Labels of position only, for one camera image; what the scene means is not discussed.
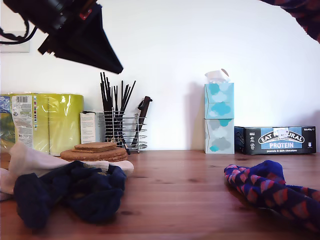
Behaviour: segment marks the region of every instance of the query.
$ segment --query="plastic packaging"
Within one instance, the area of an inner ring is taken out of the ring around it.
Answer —
[[[59,156],[61,152],[81,143],[80,113],[84,110],[82,95],[12,93],[1,97],[8,99],[8,96],[12,122],[0,129],[2,150],[13,146],[13,136],[15,142],[22,142],[53,156]],[[12,123],[14,133],[9,128]]]
[[[9,95],[0,96],[0,145],[1,151],[11,148],[16,142],[15,125],[11,115]]]
[[[207,80],[211,84],[220,84],[230,82],[229,75],[226,70],[219,69],[216,71],[209,71],[205,74]]]

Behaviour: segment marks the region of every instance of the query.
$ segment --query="wood grain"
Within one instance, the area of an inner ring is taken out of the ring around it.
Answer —
[[[100,225],[57,206],[46,228],[27,229],[14,200],[1,202],[1,240],[218,240],[319,239],[278,214],[251,207],[224,180],[229,164],[251,167],[264,160],[283,166],[288,184],[320,189],[320,154],[209,155],[202,151],[132,154],[132,177],[116,215]],[[8,157],[1,158],[2,166]]]

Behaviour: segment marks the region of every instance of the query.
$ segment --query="blue tissue box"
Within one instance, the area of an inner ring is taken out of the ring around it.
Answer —
[[[205,119],[233,119],[234,102],[234,83],[204,85]]]
[[[233,119],[205,119],[206,154],[234,154],[235,131]]]

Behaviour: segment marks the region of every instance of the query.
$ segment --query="tissue box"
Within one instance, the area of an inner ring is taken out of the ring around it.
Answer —
[[[106,132],[103,112],[84,111],[80,113],[81,143],[104,142]]]
[[[204,85],[204,118],[234,118],[234,83]]]
[[[233,119],[205,119],[206,154],[234,154],[234,120]]]
[[[235,150],[248,155],[315,154],[316,127],[234,128]]]

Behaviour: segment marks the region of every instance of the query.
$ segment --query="white cloth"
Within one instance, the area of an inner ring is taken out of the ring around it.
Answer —
[[[43,152],[36,151],[25,146],[21,142],[17,142],[10,149],[11,160],[9,163],[9,171],[0,168],[0,191],[6,194],[14,193],[16,179],[25,174],[35,173],[41,177],[53,169],[60,168],[69,164],[69,161],[58,157],[47,155]],[[83,163],[92,165],[95,168],[108,171],[109,165],[120,167],[127,176],[134,172],[134,165],[129,161],[108,162],[108,161],[82,161]]]
[[[12,195],[4,192],[0,192],[0,201],[11,199]]]

